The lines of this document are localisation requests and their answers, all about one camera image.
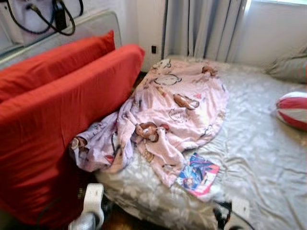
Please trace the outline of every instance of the wall socket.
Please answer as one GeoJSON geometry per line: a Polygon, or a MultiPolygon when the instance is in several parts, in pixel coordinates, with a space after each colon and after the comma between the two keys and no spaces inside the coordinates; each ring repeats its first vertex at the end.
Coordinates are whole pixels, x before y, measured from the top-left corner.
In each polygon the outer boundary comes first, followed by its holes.
{"type": "Polygon", "coordinates": [[[156,54],[157,53],[157,46],[152,46],[152,54],[156,54]]]}

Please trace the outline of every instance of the gray pillow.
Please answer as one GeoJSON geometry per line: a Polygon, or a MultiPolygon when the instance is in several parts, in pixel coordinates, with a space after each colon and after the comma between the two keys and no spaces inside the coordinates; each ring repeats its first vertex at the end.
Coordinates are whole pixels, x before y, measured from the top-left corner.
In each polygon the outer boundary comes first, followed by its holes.
{"type": "Polygon", "coordinates": [[[285,81],[307,83],[307,46],[294,55],[281,57],[272,62],[266,73],[285,81]]]}

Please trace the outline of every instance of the magazine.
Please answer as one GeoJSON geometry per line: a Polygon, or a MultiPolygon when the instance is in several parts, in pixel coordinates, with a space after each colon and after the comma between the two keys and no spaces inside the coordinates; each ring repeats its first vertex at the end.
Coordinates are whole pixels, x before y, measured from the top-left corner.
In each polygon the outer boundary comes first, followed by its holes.
{"type": "Polygon", "coordinates": [[[179,174],[177,183],[202,200],[202,197],[208,194],[219,169],[218,165],[194,153],[189,165],[179,174]]]}

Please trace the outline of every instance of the red sofa cushion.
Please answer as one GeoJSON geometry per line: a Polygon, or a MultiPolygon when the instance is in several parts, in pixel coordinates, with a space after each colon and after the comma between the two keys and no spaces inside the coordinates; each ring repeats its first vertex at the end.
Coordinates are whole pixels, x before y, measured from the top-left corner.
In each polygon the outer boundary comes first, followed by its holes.
{"type": "Polygon", "coordinates": [[[86,38],[0,72],[0,103],[61,78],[115,50],[114,33],[86,38]]]}
{"type": "Polygon", "coordinates": [[[124,46],[0,104],[0,207],[48,227],[78,217],[83,177],[65,149],[129,97],[143,57],[138,46],[124,46]]]}

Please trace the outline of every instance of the cartoon character print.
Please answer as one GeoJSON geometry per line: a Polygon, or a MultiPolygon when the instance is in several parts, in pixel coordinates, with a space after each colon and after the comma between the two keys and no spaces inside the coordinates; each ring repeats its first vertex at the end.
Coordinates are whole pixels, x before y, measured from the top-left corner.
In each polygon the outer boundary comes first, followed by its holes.
{"type": "Polygon", "coordinates": [[[167,171],[168,173],[170,173],[171,171],[173,171],[174,167],[176,167],[175,164],[164,164],[162,165],[162,168],[167,171]]]}
{"type": "Polygon", "coordinates": [[[154,155],[149,152],[147,149],[145,149],[144,152],[141,153],[142,156],[150,163],[154,159],[154,155]]]}
{"type": "Polygon", "coordinates": [[[208,127],[206,128],[206,130],[203,133],[203,135],[201,135],[201,137],[211,135],[212,133],[213,133],[213,126],[212,125],[208,125],[208,127]]]}
{"type": "Polygon", "coordinates": [[[163,89],[163,87],[157,86],[156,89],[158,90],[158,92],[159,92],[163,97],[166,96],[166,91],[165,91],[165,89],[163,89]]]}
{"type": "Polygon", "coordinates": [[[185,167],[179,174],[182,179],[182,185],[186,189],[195,190],[202,183],[204,176],[200,168],[185,167]]]}
{"type": "Polygon", "coordinates": [[[205,84],[207,83],[207,81],[209,81],[209,78],[210,77],[208,77],[207,75],[203,75],[199,79],[193,80],[192,83],[193,84],[205,84]]]}
{"type": "Polygon", "coordinates": [[[171,109],[168,113],[169,117],[178,123],[184,123],[189,120],[189,115],[186,110],[171,109]]]}
{"type": "Polygon", "coordinates": [[[78,157],[82,160],[89,161],[87,159],[87,154],[89,149],[85,146],[87,145],[87,141],[82,137],[76,137],[70,142],[70,148],[78,155],[78,157]]]}
{"type": "Polygon", "coordinates": [[[190,166],[193,168],[199,168],[201,172],[209,172],[218,171],[220,169],[219,166],[213,164],[211,161],[208,161],[202,158],[199,154],[194,153],[190,158],[190,166]]]}
{"type": "Polygon", "coordinates": [[[157,142],[159,140],[157,129],[153,122],[141,123],[136,125],[135,133],[151,142],[157,142]]]}
{"type": "Polygon", "coordinates": [[[217,116],[220,118],[220,119],[225,119],[225,112],[224,111],[220,111],[217,116]]]}
{"type": "Polygon", "coordinates": [[[153,69],[171,68],[171,59],[164,59],[153,65],[153,69]]]}
{"type": "Polygon", "coordinates": [[[202,73],[207,73],[207,72],[210,73],[210,76],[212,76],[212,77],[217,77],[217,75],[216,75],[216,73],[217,73],[216,68],[211,67],[211,66],[209,66],[209,65],[204,66],[204,67],[202,68],[202,73]]]}
{"type": "Polygon", "coordinates": [[[197,93],[197,94],[193,95],[193,97],[195,97],[195,98],[201,100],[201,93],[197,93]]]}
{"type": "Polygon", "coordinates": [[[155,81],[156,79],[146,79],[143,83],[143,89],[148,89],[149,86],[155,81]]]}
{"type": "Polygon", "coordinates": [[[177,77],[174,74],[167,74],[163,75],[161,77],[158,77],[154,80],[154,82],[158,85],[175,85],[178,82],[181,82],[182,79],[180,77],[177,77]]]}
{"type": "Polygon", "coordinates": [[[107,126],[107,123],[94,123],[92,124],[92,132],[93,132],[93,136],[97,135],[97,133],[99,133],[104,127],[107,126]]]}
{"type": "Polygon", "coordinates": [[[189,110],[194,110],[200,106],[198,101],[190,99],[187,96],[183,96],[179,93],[174,94],[174,101],[177,105],[179,105],[179,107],[185,107],[189,110]]]}

